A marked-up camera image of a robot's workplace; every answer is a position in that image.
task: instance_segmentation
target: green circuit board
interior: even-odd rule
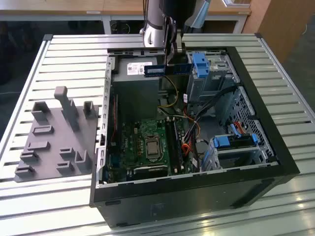
[[[179,136],[184,134],[183,121],[177,120]],[[141,166],[169,165],[164,120],[145,119],[123,124],[120,166],[132,169]]]

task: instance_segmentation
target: aluminum extrusion table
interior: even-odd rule
[[[75,104],[92,100],[101,113],[107,48],[141,47],[139,35],[55,35],[40,46],[0,143],[0,235],[308,235],[315,228],[315,115],[263,39],[253,34],[187,34],[187,46],[235,46],[301,174],[236,210],[110,229],[89,207],[91,175],[15,183],[35,101],[60,104],[67,86]]]

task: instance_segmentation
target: orange wire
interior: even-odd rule
[[[234,124],[237,126],[237,128],[239,129],[239,131],[241,132],[241,134],[245,134],[244,130],[242,129],[242,126],[240,125],[240,123],[237,121],[237,122],[234,122]]]
[[[186,107],[184,107],[184,116],[186,116],[191,122],[194,122],[194,119],[187,115],[187,113],[186,113]],[[197,127],[198,127],[197,137],[199,137],[201,128],[200,128],[200,125],[199,125],[197,122],[196,122],[196,125],[197,125]]]

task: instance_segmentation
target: black cable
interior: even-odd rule
[[[206,145],[209,145],[209,142],[207,140],[205,140],[205,139],[201,139],[200,141],[204,142]]]
[[[144,1],[146,0],[142,0],[142,7],[143,7],[143,22],[144,22],[144,26],[146,25],[146,6]]]
[[[164,110],[163,108],[161,107],[158,107],[161,111],[163,111],[166,115],[168,115],[169,117],[173,116],[171,115],[170,113],[168,113],[166,110]]]
[[[196,116],[194,118],[194,124],[191,126],[191,128],[188,130],[188,132],[185,135],[185,141],[186,142],[187,142],[187,140],[190,139],[190,137],[192,135],[192,131],[195,130],[196,122],[199,121],[201,116],[203,114],[205,114],[208,109],[213,107],[223,95],[225,95],[226,93],[229,93],[229,92],[234,92],[238,88],[238,86],[240,86],[240,84],[236,84],[236,85],[222,89],[220,92],[218,92],[216,95],[214,95],[208,102],[206,102],[202,106],[202,108],[199,110],[199,112],[196,114]]]
[[[227,88],[222,89],[220,92],[218,92],[215,96],[213,96],[208,102],[206,102],[202,108],[199,110],[199,112],[196,114],[195,116],[195,120],[198,119],[198,117],[202,116],[204,113],[207,112],[208,109],[210,109],[211,107],[213,107],[217,101],[226,93],[229,92],[234,92],[239,85],[233,85]]]
[[[142,0],[143,5],[143,18],[144,18],[144,31],[146,30],[148,24],[148,9],[149,9],[149,0]]]

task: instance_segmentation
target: wooden desk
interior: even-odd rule
[[[142,0],[104,0],[105,33],[110,33],[111,20],[143,20],[142,4]],[[206,21],[235,21],[233,33],[241,33],[251,12],[249,8],[225,7],[222,0],[211,0]]]
[[[211,0],[206,21],[235,21],[233,33],[241,33],[250,13]],[[143,20],[142,0],[0,0],[0,21],[71,20],[101,20],[110,34],[111,20]]]
[[[104,0],[104,15],[143,15],[142,0]],[[222,0],[211,0],[209,15],[250,15],[249,8],[225,7]]]
[[[104,0],[0,0],[0,14],[87,15],[101,14]]]

